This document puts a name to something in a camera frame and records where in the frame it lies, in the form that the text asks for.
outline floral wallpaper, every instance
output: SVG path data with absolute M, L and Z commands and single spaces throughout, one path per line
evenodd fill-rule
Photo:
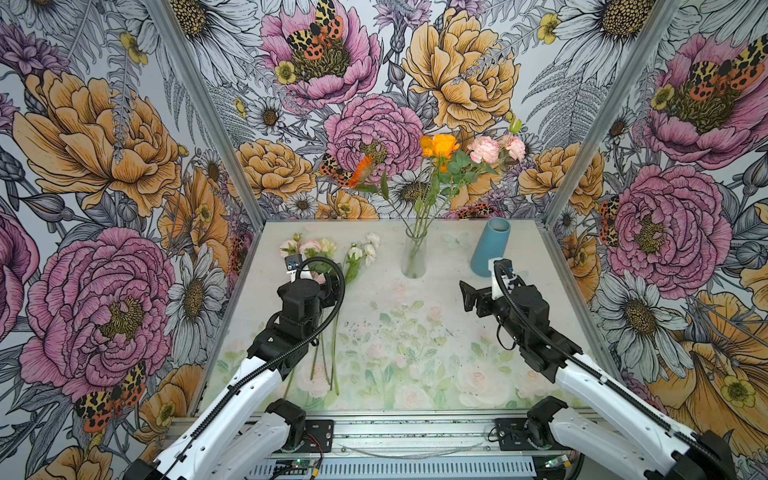
M 146 0 L 138 48 L 166 58 Z M 173 0 L 237 159 L 266 218 L 412 214 L 420 138 L 466 149 L 518 120 L 525 159 L 464 187 L 445 218 L 540 217 L 568 172 L 654 0 Z M 678 19 L 660 50 L 688 35 Z M 163 68 L 172 78 L 170 63 Z M 350 187 L 366 156 L 392 204 Z M 603 195 L 596 157 L 580 208 Z
M 254 239 L 138 15 L 124 0 L 0 2 L 8 478 L 108 480 L 153 458 L 194 406 Z
M 625 383 L 742 478 L 768 478 L 767 8 L 681 4 L 554 224 Z

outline orange spotted butterfly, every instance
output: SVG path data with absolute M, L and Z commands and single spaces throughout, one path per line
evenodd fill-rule
M 323 162 L 319 167 L 320 174 L 330 177 L 334 184 L 338 184 L 340 187 L 349 187 L 350 181 L 355 172 L 348 172 L 341 168 L 339 162 L 331 154 L 323 155 Z
M 726 60 L 722 65 L 713 61 L 698 61 L 690 66 L 688 79 L 694 86 L 688 93 L 696 101 L 705 101 L 712 94 L 724 94 L 727 88 L 742 91 L 763 74 L 766 57 L 768 34 L 747 45 L 736 58 Z
M 616 213 L 619 211 L 619 196 L 614 195 L 600 206 L 598 213 L 603 217 L 600 220 L 600 241 L 603 245 L 617 247 L 619 244 L 619 235 L 614 226 Z
M 319 0 L 315 7 L 315 21 L 309 30 L 299 30 L 288 35 L 288 45 L 307 60 L 320 60 L 331 40 L 338 40 L 344 32 L 344 21 L 336 15 L 333 0 Z
M 123 409 L 129 409 L 139 403 L 147 391 L 145 382 L 147 367 L 138 363 L 122 382 L 109 392 L 92 392 L 74 403 L 74 411 L 83 418 L 86 433 L 97 433 L 107 428 L 113 417 L 119 417 Z

